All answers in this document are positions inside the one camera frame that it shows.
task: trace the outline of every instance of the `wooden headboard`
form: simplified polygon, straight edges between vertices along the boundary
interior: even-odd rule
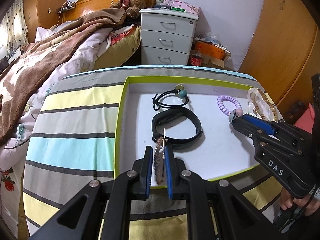
[[[145,0],[146,8],[151,8],[155,5],[156,0]],[[110,5],[118,2],[118,0],[79,0],[76,2],[76,7],[62,14],[62,22],[73,21],[88,13],[109,8]]]

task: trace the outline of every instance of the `curtain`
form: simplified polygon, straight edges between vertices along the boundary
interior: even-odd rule
[[[28,42],[27,32],[22,0],[15,0],[0,24],[0,47],[6,47],[8,59]]]

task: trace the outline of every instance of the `orange box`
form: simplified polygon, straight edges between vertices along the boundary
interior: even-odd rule
[[[196,41],[195,51],[199,50],[199,46],[201,46],[201,54],[206,54],[210,57],[215,57],[217,59],[223,60],[224,54],[226,52],[225,50],[220,49],[219,47],[213,44],[209,44],[202,41]]]

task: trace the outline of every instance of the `brown blanket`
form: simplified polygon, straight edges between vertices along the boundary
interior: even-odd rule
[[[17,127],[28,99],[50,76],[53,70],[71,59],[78,47],[101,28],[121,25],[123,9],[104,9],[80,17],[60,32],[38,43],[27,45],[20,58],[14,60],[0,75],[0,146]]]

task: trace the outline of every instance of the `pink floral box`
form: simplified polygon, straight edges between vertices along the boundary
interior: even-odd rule
[[[174,1],[172,4],[172,7],[179,8],[179,9],[185,9],[188,12],[194,13],[199,15],[201,12],[201,8],[194,6],[192,4],[189,4],[187,2],[180,2],[180,1]]]

